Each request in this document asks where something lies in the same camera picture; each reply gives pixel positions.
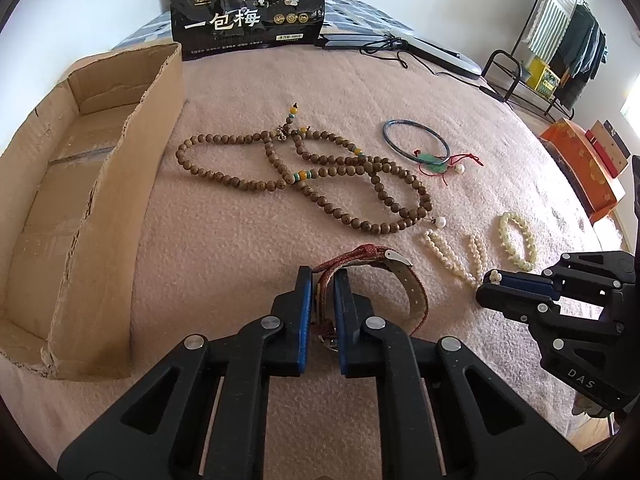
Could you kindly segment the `single white pearl pendant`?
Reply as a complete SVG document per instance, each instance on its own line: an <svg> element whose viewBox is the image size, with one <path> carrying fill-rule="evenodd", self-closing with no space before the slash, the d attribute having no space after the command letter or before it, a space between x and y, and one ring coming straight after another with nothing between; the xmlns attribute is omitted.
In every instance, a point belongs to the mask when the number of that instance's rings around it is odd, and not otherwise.
<svg viewBox="0 0 640 480"><path fill-rule="evenodd" d="M438 216L438 217L435 217L435 218L431 218L431 220L430 220L430 225L433 228L438 229L438 230L443 229L446 226L446 224L447 224L447 220L443 216Z"/></svg>

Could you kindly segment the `black clothes rack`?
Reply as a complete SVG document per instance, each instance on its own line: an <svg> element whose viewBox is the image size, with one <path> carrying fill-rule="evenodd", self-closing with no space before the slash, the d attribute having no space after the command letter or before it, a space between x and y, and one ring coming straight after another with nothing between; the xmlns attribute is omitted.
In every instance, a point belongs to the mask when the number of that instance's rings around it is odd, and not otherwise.
<svg viewBox="0 0 640 480"><path fill-rule="evenodd" d="M498 93L498 97L506 102L518 104L541 118L551 119L553 116L559 115L561 117L572 119L575 117L575 107L567 110L557 99L555 99L554 95L550 99L544 98L529 88L526 84L526 80L529 76L527 67L535 55L533 55L532 52L529 52L524 44L521 43L521 38L528 20L532 17L533 8L536 2L537 0L535 0L532 8L530 9L528 18L526 18L523 28L518 35L518 39L515 40L511 50L495 50L492 52L485 64L483 74L488 75L489 72L495 68L496 70L500 70L500 73L502 73L503 76L510 79L507 84L497 84L494 82L491 85L491 88ZM585 4L591 11L586 0L579 0L577 6L578 4Z"/></svg>

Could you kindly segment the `red and tan boxes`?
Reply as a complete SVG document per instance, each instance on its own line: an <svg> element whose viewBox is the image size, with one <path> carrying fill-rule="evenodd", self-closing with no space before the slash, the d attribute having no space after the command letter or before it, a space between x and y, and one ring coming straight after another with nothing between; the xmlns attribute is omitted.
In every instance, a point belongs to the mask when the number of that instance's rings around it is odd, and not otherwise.
<svg viewBox="0 0 640 480"><path fill-rule="evenodd" d="M606 170L617 178L628 166L630 151L612 124L597 120L586 132L586 138L598 153Z"/></svg>

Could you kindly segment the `orange covered stool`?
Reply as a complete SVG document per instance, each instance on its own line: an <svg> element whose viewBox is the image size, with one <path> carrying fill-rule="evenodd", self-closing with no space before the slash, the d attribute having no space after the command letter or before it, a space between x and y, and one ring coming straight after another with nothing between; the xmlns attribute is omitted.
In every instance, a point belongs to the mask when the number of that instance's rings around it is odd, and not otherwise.
<svg viewBox="0 0 640 480"><path fill-rule="evenodd" d="M591 223L607 216L625 196L620 180L608 173L581 126L562 118L539 140L570 182Z"/></svg>

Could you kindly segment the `brown cardboard box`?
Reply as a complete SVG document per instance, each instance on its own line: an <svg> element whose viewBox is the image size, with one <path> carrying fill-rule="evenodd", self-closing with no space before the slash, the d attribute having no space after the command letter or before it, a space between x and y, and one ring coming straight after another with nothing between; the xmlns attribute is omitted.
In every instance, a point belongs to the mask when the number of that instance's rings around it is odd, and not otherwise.
<svg viewBox="0 0 640 480"><path fill-rule="evenodd" d="M1 157L1 352L50 379L130 372L142 223L184 102L182 53L82 58Z"/></svg>

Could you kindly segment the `yellow box on rack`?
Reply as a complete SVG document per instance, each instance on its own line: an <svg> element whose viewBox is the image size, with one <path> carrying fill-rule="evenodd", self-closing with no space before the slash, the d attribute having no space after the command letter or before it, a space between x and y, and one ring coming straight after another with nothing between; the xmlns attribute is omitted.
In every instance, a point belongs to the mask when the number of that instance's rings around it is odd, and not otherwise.
<svg viewBox="0 0 640 480"><path fill-rule="evenodd" d="M559 87L561 78L553 73L550 66L541 58L535 56L527 67L529 76L526 84L544 98L550 99Z"/></svg>

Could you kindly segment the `pink blanket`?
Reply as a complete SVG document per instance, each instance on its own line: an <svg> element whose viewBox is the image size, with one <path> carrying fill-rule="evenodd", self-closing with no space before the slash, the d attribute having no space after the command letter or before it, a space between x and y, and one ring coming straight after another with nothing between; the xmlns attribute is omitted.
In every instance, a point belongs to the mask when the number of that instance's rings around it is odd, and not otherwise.
<svg viewBox="0 0 640 480"><path fill-rule="evenodd" d="M32 445L55 467L88 425L185 336L235 334L291 290L299 266L316 266L364 243L404 255L426 288L430 313L420 337L459 337L563 436L570 433L574 391L539 367L526 327L481 309L425 247L423 222L389 237L365 236L330 218L289 188L247 193L194 178L175 159L178 145L199 133L244 136L282 124L297 102L298 120L335 132L366 154L411 166L385 145L388 118L429 125L456 152L483 162L461 176L416 174L431 193L444 237L466 258L468 236L484 240L489 264L509 269L497 220L521 214L534 233L536 272L562 252L601 244L555 161L506 104L415 62L358 52L291 46L231 52L182 64L183 109L157 170L137 252L131 305L132 374L124 380L63 382L1 358L1 395ZM312 338L299 380L273 379L266 477L379 479L380 446L373 379L341 377L334 352Z"/></svg>

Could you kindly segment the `hanging dark clothes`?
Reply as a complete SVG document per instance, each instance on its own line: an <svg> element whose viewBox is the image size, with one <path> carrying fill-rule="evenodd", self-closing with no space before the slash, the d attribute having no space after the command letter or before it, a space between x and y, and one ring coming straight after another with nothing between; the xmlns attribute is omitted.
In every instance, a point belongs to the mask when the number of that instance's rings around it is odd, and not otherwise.
<svg viewBox="0 0 640 480"><path fill-rule="evenodd" d="M550 70L560 78L555 99L567 110L573 108L607 55L605 33L588 6L578 4L550 62Z"/></svg>

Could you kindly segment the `black snack bag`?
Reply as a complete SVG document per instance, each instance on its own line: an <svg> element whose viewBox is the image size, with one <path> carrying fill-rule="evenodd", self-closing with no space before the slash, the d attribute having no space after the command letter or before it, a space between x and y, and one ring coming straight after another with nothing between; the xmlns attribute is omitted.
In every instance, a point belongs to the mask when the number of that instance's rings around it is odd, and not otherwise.
<svg viewBox="0 0 640 480"><path fill-rule="evenodd" d="M169 0L172 39L186 60L227 51L314 44L324 0Z"/></svg>

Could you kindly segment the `striped hanging cloth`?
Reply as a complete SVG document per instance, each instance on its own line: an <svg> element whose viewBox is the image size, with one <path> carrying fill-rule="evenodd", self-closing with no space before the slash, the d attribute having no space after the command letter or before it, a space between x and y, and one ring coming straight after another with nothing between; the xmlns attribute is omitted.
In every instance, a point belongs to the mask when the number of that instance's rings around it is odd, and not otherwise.
<svg viewBox="0 0 640 480"><path fill-rule="evenodd" d="M521 43L548 63L559 47L579 0L537 0Z"/></svg>

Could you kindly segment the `black folded tripod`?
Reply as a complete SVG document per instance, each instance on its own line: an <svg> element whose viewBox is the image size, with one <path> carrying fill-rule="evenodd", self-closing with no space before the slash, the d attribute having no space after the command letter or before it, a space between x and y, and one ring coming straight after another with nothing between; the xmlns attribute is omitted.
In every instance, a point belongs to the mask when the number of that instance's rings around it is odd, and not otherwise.
<svg viewBox="0 0 640 480"><path fill-rule="evenodd" d="M314 46L324 50L405 50L408 42L393 35L320 34Z"/></svg>

